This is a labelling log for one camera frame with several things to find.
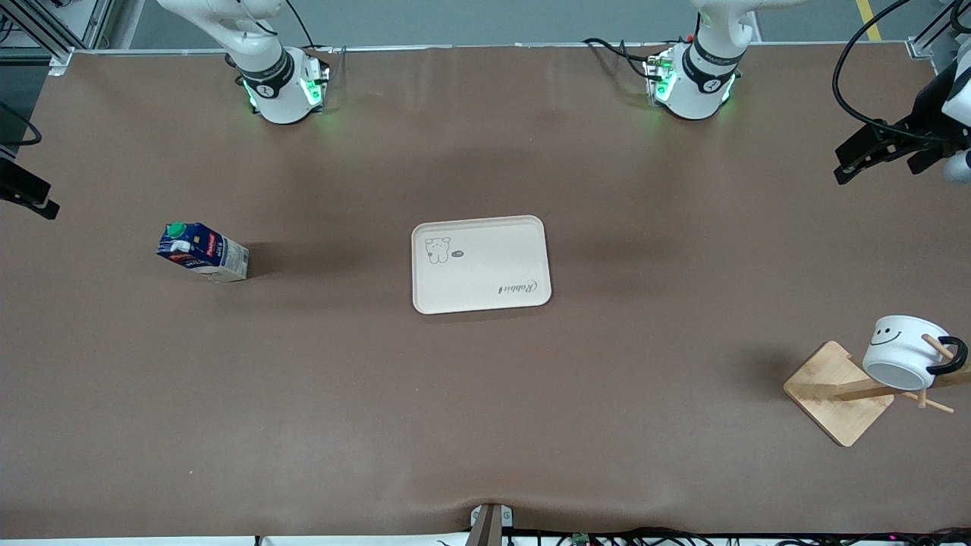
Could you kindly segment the white smiley face mug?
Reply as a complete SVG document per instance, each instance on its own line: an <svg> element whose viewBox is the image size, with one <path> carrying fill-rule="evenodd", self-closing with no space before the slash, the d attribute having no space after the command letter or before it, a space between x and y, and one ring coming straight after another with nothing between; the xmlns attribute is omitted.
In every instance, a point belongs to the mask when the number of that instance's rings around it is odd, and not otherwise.
<svg viewBox="0 0 971 546"><path fill-rule="evenodd" d="M876 321L863 368L885 386L921 391L963 369L968 356L967 342L942 326L912 315L885 315Z"/></svg>

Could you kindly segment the blue Pascual milk carton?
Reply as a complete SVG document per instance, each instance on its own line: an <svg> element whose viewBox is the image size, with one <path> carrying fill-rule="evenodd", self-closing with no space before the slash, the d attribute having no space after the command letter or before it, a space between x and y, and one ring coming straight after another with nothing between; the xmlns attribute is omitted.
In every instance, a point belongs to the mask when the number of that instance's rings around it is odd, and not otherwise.
<svg viewBox="0 0 971 546"><path fill-rule="evenodd" d="M201 222L171 222L157 244L156 255L212 282L247 279L250 250Z"/></svg>

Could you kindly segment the cream Rabbit print tray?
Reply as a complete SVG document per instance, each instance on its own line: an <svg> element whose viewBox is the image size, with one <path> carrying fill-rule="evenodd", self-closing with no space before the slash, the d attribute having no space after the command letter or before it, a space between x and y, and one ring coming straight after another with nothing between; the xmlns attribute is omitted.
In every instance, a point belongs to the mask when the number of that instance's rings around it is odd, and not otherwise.
<svg viewBox="0 0 971 546"><path fill-rule="evenodd" d="M544 306L552 297L536 215L424 222L410 235L413 308L444 315Z"/></svg>

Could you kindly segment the wooden mug rack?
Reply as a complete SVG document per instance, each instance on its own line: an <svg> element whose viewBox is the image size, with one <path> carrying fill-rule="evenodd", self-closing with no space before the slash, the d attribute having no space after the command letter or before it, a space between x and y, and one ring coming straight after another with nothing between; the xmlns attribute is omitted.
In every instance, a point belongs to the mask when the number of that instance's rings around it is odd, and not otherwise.
<svg viewBox="0 0 971 546"><path fill-rule="evenodd" d="M922 335L933 350L932 363L942 374L933 376L930 388L971 384L971 349L957 338ZM849 448L894 403L896 397L930 406L944 413L954 409L930 400L927 388L906 391L865 373L839 343L821 345L784 383L784 393L837 445Z"/></svg>

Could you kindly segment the aluminium frame profile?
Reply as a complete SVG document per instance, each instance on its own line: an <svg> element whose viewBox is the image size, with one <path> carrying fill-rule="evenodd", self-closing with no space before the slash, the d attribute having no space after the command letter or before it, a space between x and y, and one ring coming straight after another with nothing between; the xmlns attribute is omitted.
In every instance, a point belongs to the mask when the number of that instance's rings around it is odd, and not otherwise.
<svg viewBox="0 0 971 546"><path fill-rule="evenodd" d="M914 58L927 58L950 62L957 53L965 49L971 40L971 34L960 33L951 24L951 13L957 6L958 0L936 0L939 10L932 20L915 36L907 40L909 51Z"/></svg>
<svg viewBox="0 0 971 546"><path fill-rule="evenodd" d="M107 38L118 0L0 0L0 66L41 66L62 75L76 52Z"/></svg>

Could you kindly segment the metal table edge bracket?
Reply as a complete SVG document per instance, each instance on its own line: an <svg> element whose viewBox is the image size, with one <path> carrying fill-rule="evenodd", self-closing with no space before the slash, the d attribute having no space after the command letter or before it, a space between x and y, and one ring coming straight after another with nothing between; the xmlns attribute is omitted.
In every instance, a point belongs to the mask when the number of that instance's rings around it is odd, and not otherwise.
<svg viewBox="0 0 971 546"><path fill-rule="evenodd" d="M481 504L471 513L472 528L465 546L514 546L504 535L514 527L514 512L503 504Z"/></svg>

